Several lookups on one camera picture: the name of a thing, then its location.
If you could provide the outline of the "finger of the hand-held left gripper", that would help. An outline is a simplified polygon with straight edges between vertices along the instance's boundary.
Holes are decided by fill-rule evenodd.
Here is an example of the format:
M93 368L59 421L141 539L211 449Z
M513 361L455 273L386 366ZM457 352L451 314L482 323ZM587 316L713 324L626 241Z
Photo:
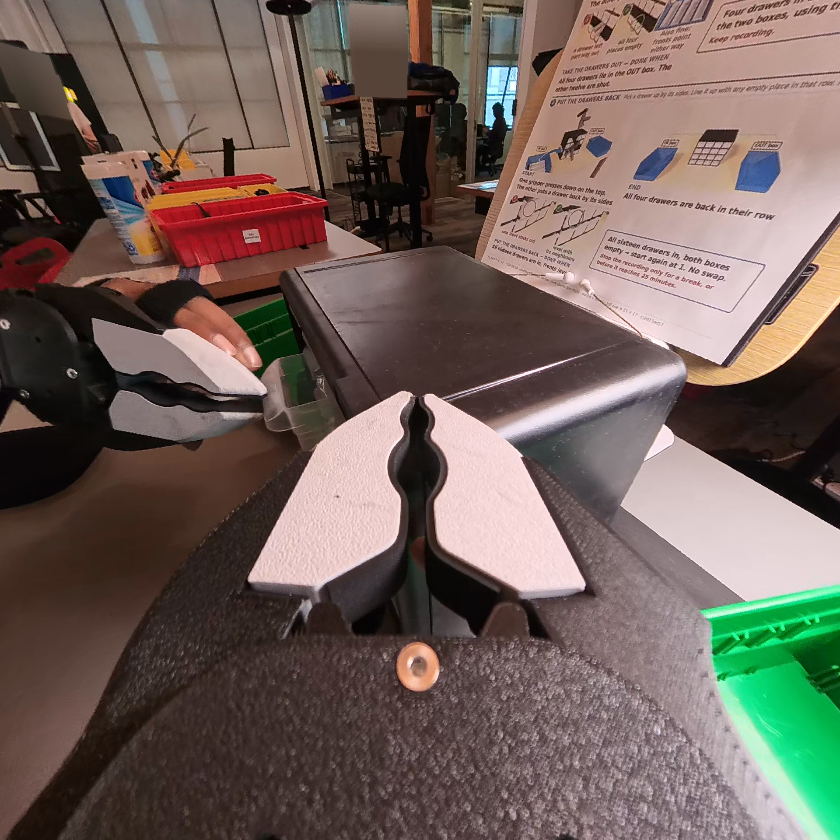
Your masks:
M184 404L164 406L135 392L119 392L108 415L115 431L167 442L200 442L224 436L256 421L263 413L256 406L211 401L200 408Z
M93 341L121 374L154 373L218 396L264 397L260 379L228 353L186 329L148 332L93 318Z

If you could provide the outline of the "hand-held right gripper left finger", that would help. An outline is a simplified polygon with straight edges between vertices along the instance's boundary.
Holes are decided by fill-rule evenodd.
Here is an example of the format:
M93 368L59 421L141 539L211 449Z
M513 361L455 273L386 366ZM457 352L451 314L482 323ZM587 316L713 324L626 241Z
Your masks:
M313 449L248 573L251 589L331 603L348 621L393 597L406 577L410 514L398 476L415 405L399 392Z

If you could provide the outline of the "green plastic bin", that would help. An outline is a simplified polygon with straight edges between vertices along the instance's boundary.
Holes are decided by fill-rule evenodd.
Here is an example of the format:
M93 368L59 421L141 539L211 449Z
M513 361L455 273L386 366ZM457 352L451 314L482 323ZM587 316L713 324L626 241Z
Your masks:
M285 299L264 303L234 316L246 332L264 366L301 352Z
M702 611L723 703L809 838L839 838L839 587Z

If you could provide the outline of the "clear plastic drawer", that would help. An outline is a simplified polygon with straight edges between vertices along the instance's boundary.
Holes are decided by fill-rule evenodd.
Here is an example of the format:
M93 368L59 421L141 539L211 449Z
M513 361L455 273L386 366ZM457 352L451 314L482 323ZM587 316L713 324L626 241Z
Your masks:
M301 451L311 452L343 422L320 363L310 349L283 356L266 367L263 414L266 428L292 433Z

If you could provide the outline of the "black drawer cabinet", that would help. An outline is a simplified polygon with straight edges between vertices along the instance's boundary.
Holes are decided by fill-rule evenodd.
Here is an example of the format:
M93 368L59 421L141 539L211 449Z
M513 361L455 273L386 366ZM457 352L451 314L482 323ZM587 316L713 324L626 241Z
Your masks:
M302 266L279 283L342 418L434 394L608 520L686 382L671 350L448 247Z

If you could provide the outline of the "paper with blue tape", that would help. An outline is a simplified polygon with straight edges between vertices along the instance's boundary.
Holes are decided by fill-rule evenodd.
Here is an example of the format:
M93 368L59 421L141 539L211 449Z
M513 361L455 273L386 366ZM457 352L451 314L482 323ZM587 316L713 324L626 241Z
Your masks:
M223 281L215 265L209 266L146 266L139 269L117 269L97 276L85 276L75 280L73 287L88 287L103 281L123 278L133 282L160 285L172 280L192 280L203 287Z

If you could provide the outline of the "red felt bag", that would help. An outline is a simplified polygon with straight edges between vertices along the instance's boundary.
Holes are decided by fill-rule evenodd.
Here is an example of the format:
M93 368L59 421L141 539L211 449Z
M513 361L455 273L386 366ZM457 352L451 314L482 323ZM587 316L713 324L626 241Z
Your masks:
M39 283L54 281L71 252L47 237L32 238L16 245L1 257L1 289L32 290Z

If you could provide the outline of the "large red plastic bin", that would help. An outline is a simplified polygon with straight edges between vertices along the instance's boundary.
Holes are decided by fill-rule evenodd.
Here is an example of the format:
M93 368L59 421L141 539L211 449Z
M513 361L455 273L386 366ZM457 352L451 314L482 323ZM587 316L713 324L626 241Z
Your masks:
M319 196L283 192L164 207L150 218L176 261L192 268L324 242L328 206Z

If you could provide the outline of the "beige side table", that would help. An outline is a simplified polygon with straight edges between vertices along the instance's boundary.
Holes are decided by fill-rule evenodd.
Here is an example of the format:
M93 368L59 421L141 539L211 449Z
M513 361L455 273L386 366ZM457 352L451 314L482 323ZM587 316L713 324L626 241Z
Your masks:
M305 248L289 248L266 255L232 259L215 266L222 282L207 287L215 298L234 298L241 295L274 290L279 286L280 274L301 266L342 259L374 256L381 249L342 228L326 223L327 240ZM172 257L147 266L179 266ZM135 270L146 266L131 263L111 223L101 218L95 221L59 272L56 283L72 287L82 277L92 277L113 270Z

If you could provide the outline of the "wipes canister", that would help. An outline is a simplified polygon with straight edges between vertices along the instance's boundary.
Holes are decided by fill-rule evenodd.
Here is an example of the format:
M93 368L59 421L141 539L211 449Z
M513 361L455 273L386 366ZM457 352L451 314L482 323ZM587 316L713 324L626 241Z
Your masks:
M84 156L81 170L131 262L136 266L161 263L165 248L146 212L149 201L135 191L125 158L119 154Z

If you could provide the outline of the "white printed packet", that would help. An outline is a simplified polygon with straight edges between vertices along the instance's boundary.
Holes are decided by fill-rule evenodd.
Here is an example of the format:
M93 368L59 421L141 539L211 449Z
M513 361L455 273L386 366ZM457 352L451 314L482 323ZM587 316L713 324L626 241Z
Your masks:
M131 170L135 191L145 202L161 194L161 181L150 154L144 150L132 150L124 153L127 166Z

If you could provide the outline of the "black partition panel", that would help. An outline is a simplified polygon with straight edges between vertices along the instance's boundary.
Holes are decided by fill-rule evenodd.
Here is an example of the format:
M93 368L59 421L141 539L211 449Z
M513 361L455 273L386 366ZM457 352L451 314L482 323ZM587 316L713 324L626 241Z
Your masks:
M75 95L74 102L90 120L100 142L108 129L76 60L67 53L48 53L48 58L61 84ZM2 76L2 102L11 108L25 110L12 94L13 89L5 76ZM15 175L32 175L37 185L32 189L34 193L55 195L46 198L52 215L63 224L88 228L92 222L103 216L99 203L81 171L81 158L91 153L69 113L63 119L42 112L33 113L38 117L56 155L60 167L59 172L9 171L4 166L2 166L2 171Z

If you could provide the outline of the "wooden sheet board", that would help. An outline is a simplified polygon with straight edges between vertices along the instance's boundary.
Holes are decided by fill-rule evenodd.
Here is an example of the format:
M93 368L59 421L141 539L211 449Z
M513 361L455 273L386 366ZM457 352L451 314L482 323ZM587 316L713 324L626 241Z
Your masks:
M553 73L562 50L539 54L543 67L531 84L528 97L519 106L517 126L511 136L511 147L499 178L499 185L481 229L476 258L482 260L488 251L493 228L501 212L502 202L517 171L518 159L526 148L539 111L549 94ZM730 366L716 365L692 353L678 350L686 363L688 383L723 386L749 382L781 367L805 346L824 321L838 308L839 301L839 233L827 240L820 252L808 263L817 265L809 279L772 324L765 323L753 335L747 347Z

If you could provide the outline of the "black bag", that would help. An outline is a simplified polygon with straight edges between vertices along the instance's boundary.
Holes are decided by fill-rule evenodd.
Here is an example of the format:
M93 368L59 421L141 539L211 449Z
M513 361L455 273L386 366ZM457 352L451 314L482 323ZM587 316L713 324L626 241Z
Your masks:
M433 92L449 103L459 99L459 80L452 71L424 62L409 62L407 88Z

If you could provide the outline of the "printed instruction sheet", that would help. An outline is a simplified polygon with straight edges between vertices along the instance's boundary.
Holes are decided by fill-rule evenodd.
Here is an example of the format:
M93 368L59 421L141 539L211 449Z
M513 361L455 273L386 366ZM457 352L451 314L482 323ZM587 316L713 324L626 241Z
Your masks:
M838 2L583 2L483 261L730 366L838 230L838 60Z

